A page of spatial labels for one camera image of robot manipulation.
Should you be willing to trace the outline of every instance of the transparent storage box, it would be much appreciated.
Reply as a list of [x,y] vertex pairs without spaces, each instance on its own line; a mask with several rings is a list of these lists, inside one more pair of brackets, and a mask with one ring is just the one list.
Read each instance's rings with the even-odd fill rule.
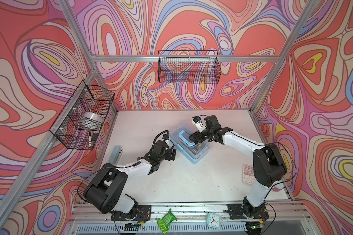
[[189,139],[189,136],[195,131],[197,129],[192,125],[182,124],[170,132],[170,138],[175,147],[194,164],[207,154],[210,147],[208,141],[204,141],[199,147]]

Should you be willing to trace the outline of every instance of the black mounting plate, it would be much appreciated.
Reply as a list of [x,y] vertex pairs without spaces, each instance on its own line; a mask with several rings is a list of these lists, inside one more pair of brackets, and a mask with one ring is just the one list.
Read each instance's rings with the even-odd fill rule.
[[[243,215],[242,204],[228,204],[227,210],[231,220],[248,219]],[[254,219],[267,220],[269,219],[268,212],[265,208],[265,204],[260,207],[260,213],[254,217]]]
[[[137,212],[136,217],[132,220],[126,219],[124,217],[125,214],[123,212],[113,211],[113,213],[111,214],[111,221],[133,221],[133,220],[142,221],[142,220],[151,218],[151,213],[152,213],[151,205],[139,205],[138,210],[139,211]],[[146,216],[140,211],[145,212],[148,215],[148,217],[146,218]]]

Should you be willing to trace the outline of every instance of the psychedelic wallpaper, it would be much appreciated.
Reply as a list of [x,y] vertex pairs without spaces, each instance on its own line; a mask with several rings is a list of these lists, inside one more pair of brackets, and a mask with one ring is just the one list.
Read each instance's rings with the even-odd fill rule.
[[256,117],[322,234],[353,235],[353,1],[321,1]]
[[[304,0],[96,0],[72,7],[92,54],[157,55],[217,49],[220,55],[278,55]],[[159,84],[158,63],[97,66],[118,109],[249,108],[271,63],[221,63],[213,84]]]
[[[0,200],[89,70],[56,1],[0,0]],[[111,120],[93,151],[55,144],[2,234],[60,234]]]

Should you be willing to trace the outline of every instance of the black metal basket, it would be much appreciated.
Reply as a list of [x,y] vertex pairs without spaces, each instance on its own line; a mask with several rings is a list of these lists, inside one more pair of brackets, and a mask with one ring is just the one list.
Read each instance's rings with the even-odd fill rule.
[[158,82],[215,83],[221,76],[217,50],[158,51]]
[[61,125],[50,131],[66,148],[93,150],[114,96],[104,87],[85,85]]

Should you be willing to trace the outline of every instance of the green package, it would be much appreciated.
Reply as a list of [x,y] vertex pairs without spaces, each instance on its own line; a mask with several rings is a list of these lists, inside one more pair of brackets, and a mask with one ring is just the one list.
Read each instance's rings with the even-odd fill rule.
[[168,213],[165,214],[165,216],[162,219],[157,220],[157,224],[160,227],[163,234],[166,234],[169,231],[170,224],[174,220],[177,220],[177,219],[171,213],[171,209],[169,210]]

